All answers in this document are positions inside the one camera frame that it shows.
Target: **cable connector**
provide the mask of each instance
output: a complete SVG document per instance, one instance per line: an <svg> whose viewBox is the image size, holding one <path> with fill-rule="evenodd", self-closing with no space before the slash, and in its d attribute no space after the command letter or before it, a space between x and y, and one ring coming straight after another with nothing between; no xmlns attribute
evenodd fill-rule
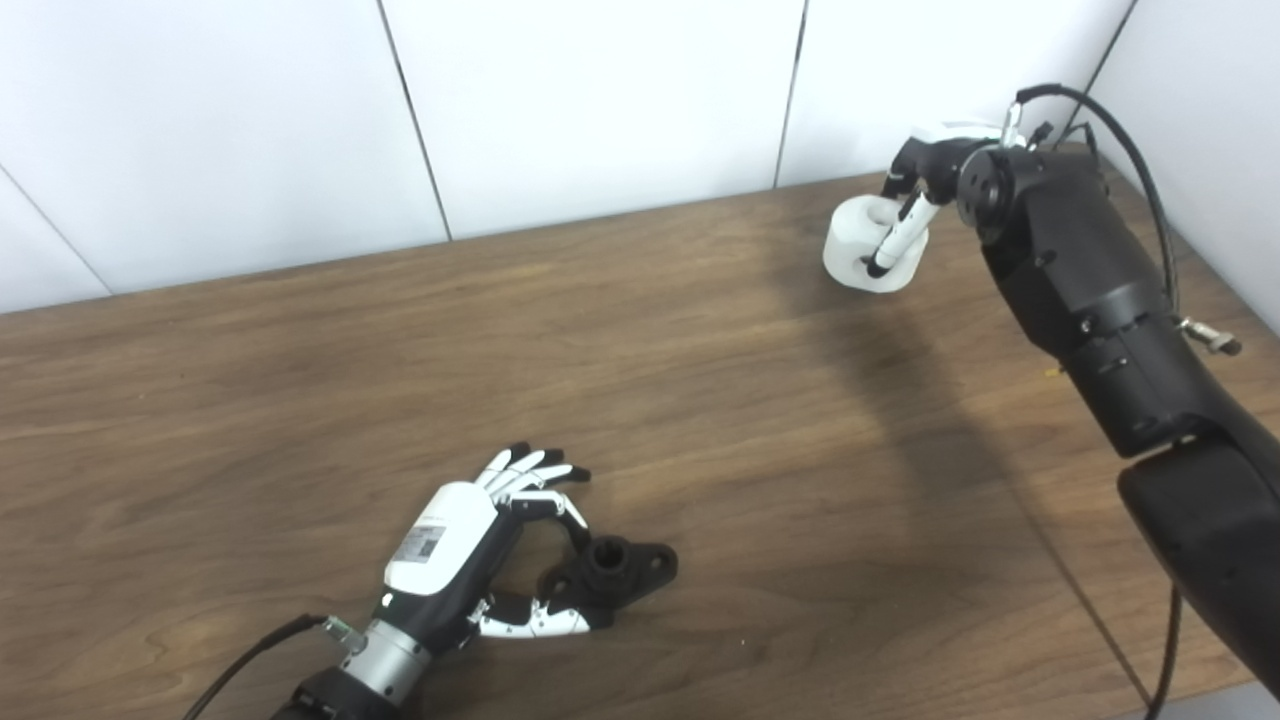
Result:
<svg viewBox="0 0 1280 720"><path fill-rule="evenodd" d="M1009 150L1018 145L1018 126L1023 122L1023 104L1015 101L1005 113L1005 126L1000 129L1000 146Z"/></svg>
<svg viewBox="0 0 1280 720"><path fill-rule="evenodd" d="M352 655L360 653L369 644L369 638L364 633L352 628L337 615L330 615L325 619L324 632Z"/></svg>
<svg viewBox="0 0 1280 720"><path fill-rule="evenodd" d="M1244 343L1235 340L1234 334L1213 329L1211 325L1197 323L1190 318L1183 318L1183 322L1178 323L1178 329L1183 331L1183 334L1187 337L1208 347L1208 351L1215 355L1221 352L1234 357L1244 350Z"/></svg>
<svg viewBox="0 0 1280 720"><path fill-rule="evenodd" d="M1027 138L1027 150L1036 150L1042 142L1044 142L1050 133L1053 132L1053 123L1044 120L1041 123L1032 136Z"/></svg>

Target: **gray floor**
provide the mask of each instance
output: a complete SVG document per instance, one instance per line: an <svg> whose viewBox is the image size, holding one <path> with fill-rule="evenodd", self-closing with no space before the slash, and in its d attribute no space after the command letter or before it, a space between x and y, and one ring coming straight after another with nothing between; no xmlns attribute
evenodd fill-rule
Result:
<svg viewBox="0 0 1280 720"><path fill-rule="evenodd" d="M1142 720L1142 715L1116 720ZM1280 702L1262 685L1249 683L1167 705L1160 720L1280 720Z"/></svg>

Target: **white fingertip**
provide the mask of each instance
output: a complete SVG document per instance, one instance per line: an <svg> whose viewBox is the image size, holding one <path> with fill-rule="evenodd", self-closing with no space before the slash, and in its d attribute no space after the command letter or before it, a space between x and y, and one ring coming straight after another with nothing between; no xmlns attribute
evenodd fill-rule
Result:
<svg viewBox="0 0 1280 720"><path fill-rule="evenodd" d="M518 478L520 475L524 475L532 466L541 462L543 457L545 456L547 454L543 452L541 450L535 450L534 452L530 452L525 457L521 457L520 460L516 460L515 462L508 465L507 469L499 473L495 478L492 478L488 483L485 483L484 488L489 491L489 495L495 495L499 488L502 488L511 480Z"/></svg>
<svg viewBox="0 0 1280 720"><path fill-rule="evenodd" d="M494 497L495 502L503 502L507 496L513 492L520 492L529 488L539 488L547 486L548 482L554 480L562 475L567 475L573 471L572 465L552 465L550 468L534 468L532 470L517 475L508 480L504 486L494 488L489 492Z"/></svg>
<svg viewBox="0 0 1280 720"><path fill-rule="evenodd" d="M488 486L489 482L492 482L494 477L497 477L498 473L507 466L507 462L511 462L511 448L503 450L498 455L493 456L493 460L490 460L489 464L484 466L484 470L480 470L480 475L476 477L476 484L480 487Z"/></svg>

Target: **black cable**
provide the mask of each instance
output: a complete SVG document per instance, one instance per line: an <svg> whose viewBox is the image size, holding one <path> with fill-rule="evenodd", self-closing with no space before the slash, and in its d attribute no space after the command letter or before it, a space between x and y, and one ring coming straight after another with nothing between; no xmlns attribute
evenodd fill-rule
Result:
<svg viewBox="0 0 1280 720"><path fill-rule="evenodd" d="M1169 597L1169 630L1165 634L1165 661L1160 666L1160 680L1156 683L1156 692L1147 703L1147 715L1143 720L1156 720L1160 711L1165 708L1169 700L1169 687L1174 683L1174 664L1178 661L1178 635L1183 624L1183 596L1178 592L1178 585Z"/></svg>
<svg viewBox="0 0 1280 720"><path fill-rule="evenodd" d="M1084 122L1084 123L1076 123L1076 124L1066 128L1065 131L1062 131L1062 135L1059 136L1057 142L1053 143L1053 151L1056 152L1057 149L1066 141L1066 138L1071 137L1075 133L1075 131L1078 131L1078 129L1083 129L1084 131L1084 145L1087 145L1089 147L1089 155L1092 155L1093 159L1097 160L1098 159L1098 138L1093 135L1093 126L1091 126L1087 122Z"/></svg>
<svg viewBox="0 0 1280 720"><path fill-rule="evenodd" d="M1023 90L1019 90L1018 95L1014 96L1014 101L1027 104L1037 97L1044 97L1047 95L1070 97L1092 110L1093 114L1102 120L1102 124L1107 126L1107 129L1110 129L1111 135L1115 136L1116 142L1120 143L1120 147L1124 149L1125 154L1129 155L1129 160L1133 163L1134 170L1138 172L1138 181L1142 183L1142 191L1147 193L1147 202L1151 205L1151 214L1156 220L1156 237L1160 238L1160 255L1165 268L1165 295L1169 296L1169 304L1176 315L1179 293L1178 264L1174 259L1174 243L1169 237L1169 220L1165 218L1165 205L1160 201L1160 193L1156 191L1156 182L1151 178L1151 170L1147 168L1147 161L1143 160L1142 152L1138 151L1138 146L1134 145L1129 133L1120 127L1120 123L1115 119L1115 117L1112 117L1106 108L1100 105L1097 100L1089 97L1079 90L1056 83L1037 85L1034 87L1024 87Z"/></svg>
<svg viewBox="0 0 1280 720"><path fill-rule="evenodd" d="M182 720L196 720L196 717L204 712L210 701L214 700L214 696L218 694L218 691L223 689L223 685L236 676L236 673L239 673L241 669L248 665L250 660L257 657L262 653L262 651L270 650L298 633L315 628L325 620L328 620L328 618L324 615L298 615L293 620L289 620L268 633L262 639L257 641L253 647L244 651L244 655L239 656L236 662L232 662L227 670L223 670L223 674L214 680L214 684L209 685L209 689L205 691L198 700L196 700L195 705L191 706L191 710L182 716Z"/></svg>

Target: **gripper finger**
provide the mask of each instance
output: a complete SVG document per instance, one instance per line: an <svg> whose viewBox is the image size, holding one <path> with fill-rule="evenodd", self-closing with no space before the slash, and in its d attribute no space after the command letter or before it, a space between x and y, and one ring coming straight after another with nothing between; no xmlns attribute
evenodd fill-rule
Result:
<svg viewBox="0 0 1280 720"><path fill-rule="evenodd" d="M511 465L513 461L529 455L529 452L530 447L527 442L517 442L509 447L504 447L500 452L498 452L498 455L494 455L493 460L490 460L489 464L485 465L484 470L480 471L475 479L475 484L485 487L490 480L498 477L499 473L506 470L507 465Z"/></svg>
<svg viewBox="0 0 1280 720"><path fill-rule="evenodd" d="M552 465L534 468L532 470L517 475L507 484L489 492L497 502L503 502L513 492L524 489L541 489L563 482L586 482L591 479L590 470L575 468L573 465Z"/></svg>
<svg viewBox="0 0 1280 720"><path fill-rule="evenodd" d="M571 607L550 612L545 602L511 593L494 593L490 601L479 616L481 637L527 639L591 630L582 614Z"/></svg>
<svg viewBox="0 0 1280 720"><path fill-rule="evenodd" d="M507 465L507 468L503 471L500 471L497 475L494 475L493 479L490 479L488 483L483 484L481 487L489 495L495 495L495 491L498 488L502 488L503 486L506 486L511 480L513 480L513 479L518 478L520 475L522 475L522 474L532 470L534 468L538 468L539 465L541 465L541 462L543 462L543 460L545 457L547 457L547 451L545 450L535 450L535 451L530 452L529 455L521 457L520 460L516 460L511 465Z"/></svg>
<svg viewBox="0 0 1280 720"><path fill-rule="evenodd" d="M581 551L591 542L591 532L586 518L577 511L573 501L553 489L530 489L513 492L507 497L507 505L517 519L525 523L534 520L556 520L568 532L573 548Z"/></svg>

